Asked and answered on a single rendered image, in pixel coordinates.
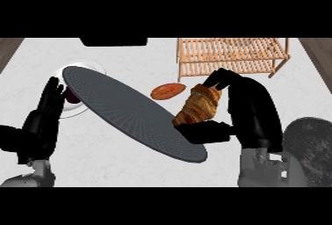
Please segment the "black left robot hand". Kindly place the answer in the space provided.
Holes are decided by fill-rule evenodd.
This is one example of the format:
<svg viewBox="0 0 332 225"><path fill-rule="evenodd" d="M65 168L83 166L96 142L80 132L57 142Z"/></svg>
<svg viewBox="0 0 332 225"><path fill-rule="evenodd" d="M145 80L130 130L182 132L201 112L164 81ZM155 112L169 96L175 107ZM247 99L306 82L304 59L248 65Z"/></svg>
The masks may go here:
<svg viewBox="0 0 332 225"><path fill-rule="evenodd" d="M59 79L52 77L42 93L37 109L30 112L24 126L15 128L0 125L0 149L17 153L20 164L48 160L55 152L65 97L64 85Z"/></svg>

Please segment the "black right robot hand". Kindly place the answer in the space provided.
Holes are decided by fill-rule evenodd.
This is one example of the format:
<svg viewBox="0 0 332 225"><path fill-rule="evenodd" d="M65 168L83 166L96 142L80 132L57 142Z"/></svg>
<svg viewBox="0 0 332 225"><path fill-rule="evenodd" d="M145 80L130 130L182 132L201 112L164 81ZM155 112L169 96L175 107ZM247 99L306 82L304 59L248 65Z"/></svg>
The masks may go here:
<svg viewBox="0 0 332 225"><path fill-rule="evenodd" d="M226 69L216 70L203 84L219 91L229 88L232 125L214 120L176 126L194 144L228 142L235 135L245 149L284 151L284 130L273 98L265 86Z"/></svg>

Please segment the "brown croissant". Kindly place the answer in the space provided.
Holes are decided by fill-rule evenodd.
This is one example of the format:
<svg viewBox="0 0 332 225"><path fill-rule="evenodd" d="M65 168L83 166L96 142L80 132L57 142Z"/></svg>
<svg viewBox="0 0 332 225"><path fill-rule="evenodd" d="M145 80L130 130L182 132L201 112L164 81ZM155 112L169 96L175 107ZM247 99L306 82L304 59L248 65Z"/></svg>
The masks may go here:
<svg viewBox="0 0 332 225"><path fill-rule="evenodd" d="M209 88L203 84L198 84L191 89L185 106L173 119L175 126L211 120L217 113L220 96L222 91L216 87Z"/></svg>

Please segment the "wooden tiered shelf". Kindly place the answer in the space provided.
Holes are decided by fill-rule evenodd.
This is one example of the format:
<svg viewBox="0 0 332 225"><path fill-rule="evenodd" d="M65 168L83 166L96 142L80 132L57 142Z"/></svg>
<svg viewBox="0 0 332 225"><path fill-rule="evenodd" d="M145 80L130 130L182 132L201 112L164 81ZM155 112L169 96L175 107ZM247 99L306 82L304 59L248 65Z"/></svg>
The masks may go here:
<svg viewBox="0 0 332 225"><path fill-rule="evenodd" d="M290 43L288 38L178 38L178 79L220 68L273 77L291 59Z"/></svg>

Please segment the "dark grey round placemat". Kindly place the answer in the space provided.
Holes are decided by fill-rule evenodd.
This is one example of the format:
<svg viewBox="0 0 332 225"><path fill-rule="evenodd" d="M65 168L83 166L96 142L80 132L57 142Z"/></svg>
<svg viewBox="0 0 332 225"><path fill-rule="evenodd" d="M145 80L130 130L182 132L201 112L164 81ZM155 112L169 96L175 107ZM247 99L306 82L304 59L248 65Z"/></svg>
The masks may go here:
<svg viewBox="0 0 332 225"><path fill-rule="evenodd" d="M77 66L62 70L62 79L82 103L147 147L189 163L209 159L204 145L175 129L172 112L127 84Z"/></svg>

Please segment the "white round plate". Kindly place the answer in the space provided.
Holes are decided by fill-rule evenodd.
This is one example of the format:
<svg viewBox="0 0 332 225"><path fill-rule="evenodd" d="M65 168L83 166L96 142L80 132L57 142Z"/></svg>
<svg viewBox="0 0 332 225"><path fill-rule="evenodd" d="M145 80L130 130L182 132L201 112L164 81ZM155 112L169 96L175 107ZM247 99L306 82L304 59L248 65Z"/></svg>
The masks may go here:
<svg viewBox="0 0 332 225"><path fill-rule="evenodd" d="M104 69L104 66L95 61L95 60L89 60L89 59L79 59L79 60L73 60L68 62L64 62L51 72L49 72L49 76L54 76L59 79L59 84L64 85L64 87L67 87L64 78L62 78L62 70L68 67L68 66L77 66L77 67L83 67L86 69L90 69L93 71L101 72L102 74L107 74L107 71ZM61 118L67 119L70 117L77 116L79 114L85 113L89 110L89 107L80 102L77 104L73 104L70 102L64 103L64 110L62 110L62 114L61 114Z"/></svg>

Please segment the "dark purple round fruit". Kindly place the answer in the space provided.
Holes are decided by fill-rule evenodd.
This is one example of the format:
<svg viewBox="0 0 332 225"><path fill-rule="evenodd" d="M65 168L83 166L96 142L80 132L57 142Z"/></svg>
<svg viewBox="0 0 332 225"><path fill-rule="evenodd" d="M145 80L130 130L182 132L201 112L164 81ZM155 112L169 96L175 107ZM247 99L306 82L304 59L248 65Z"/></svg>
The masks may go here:
<svg viewBox="0 0 332 225"><path fill-rule="evenodd" d="M79 104L80 103L80 99L77 98L77 96L74 95L73 91L70 88L67 88L67 101L71 104Z"/></svg>

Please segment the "dark speckled round object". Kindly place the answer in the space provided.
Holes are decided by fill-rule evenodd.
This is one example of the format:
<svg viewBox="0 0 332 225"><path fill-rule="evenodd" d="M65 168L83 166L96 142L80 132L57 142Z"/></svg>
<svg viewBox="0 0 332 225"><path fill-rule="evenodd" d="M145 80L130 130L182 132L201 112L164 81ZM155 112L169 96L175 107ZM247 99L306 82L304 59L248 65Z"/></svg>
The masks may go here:
<svg viewBox="0 0 332 225"><path fill-rule="evenodd" d="M332 122L304 117L284 131L284 150L303 166L310 187L332 187Z"/></svg>

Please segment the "orange oval bread roll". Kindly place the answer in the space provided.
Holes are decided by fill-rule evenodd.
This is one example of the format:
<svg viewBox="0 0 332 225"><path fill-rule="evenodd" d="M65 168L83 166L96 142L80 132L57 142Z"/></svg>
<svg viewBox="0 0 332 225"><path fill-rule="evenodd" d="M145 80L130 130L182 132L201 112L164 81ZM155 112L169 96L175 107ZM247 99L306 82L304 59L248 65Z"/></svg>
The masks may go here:
<svg viewBox="0 0 332 225"><path fill-rule="evenodd" d="M154 88L151 92L151 97L155 100L172 99L178 94L185 91L186 88L186 85L182 83L166 83Z"/></svg>

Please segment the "black appliance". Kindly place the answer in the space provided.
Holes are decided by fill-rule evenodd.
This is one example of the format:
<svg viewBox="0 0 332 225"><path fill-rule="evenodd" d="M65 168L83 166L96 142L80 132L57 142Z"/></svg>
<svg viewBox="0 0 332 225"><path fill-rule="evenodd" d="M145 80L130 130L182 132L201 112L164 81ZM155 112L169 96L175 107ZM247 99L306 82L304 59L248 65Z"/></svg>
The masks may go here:
<svg viewBox="0 0 332 225"><path fill-rule="evenodd" d="M141 47L148 43L148 38L82 38L86 47Z"/></svg>

